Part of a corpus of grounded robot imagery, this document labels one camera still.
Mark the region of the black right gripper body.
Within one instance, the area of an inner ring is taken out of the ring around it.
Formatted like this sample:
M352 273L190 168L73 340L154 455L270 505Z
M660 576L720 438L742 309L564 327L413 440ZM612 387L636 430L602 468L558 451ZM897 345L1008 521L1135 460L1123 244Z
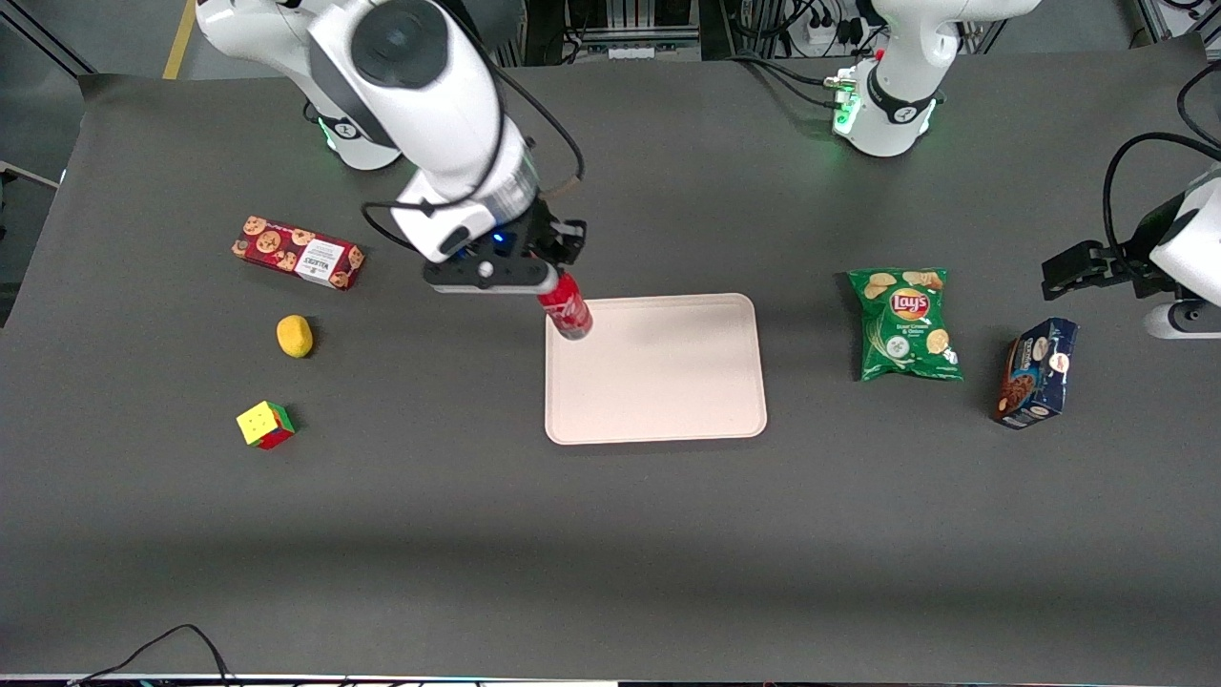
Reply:
M527 253L532 239L552 239L552 222L558 218L545 200L536 199L520 217L501 225L448 261L451 287L557 287L567 266L558 266L558 279L547 279L546 266L536 265Z

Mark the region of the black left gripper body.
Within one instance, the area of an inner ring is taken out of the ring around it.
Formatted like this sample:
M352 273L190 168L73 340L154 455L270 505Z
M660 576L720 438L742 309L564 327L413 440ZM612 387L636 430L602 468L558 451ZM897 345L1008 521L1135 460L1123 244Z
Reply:
M1129 239L1118 240L1115 227L1115 212L1110 203L1104 203L1103 225L1107 246L1098 257L1103 260L1103 270L1092 278L1092 286L1109 287L1129 283L1137 299L1148 299L1155 293L1173 293L1182 295L1182 287L1164 268L1151 260L1151 249L1168 237L1171 226L1178 218L1182 201L1165 201L1145 214L1137 223Z

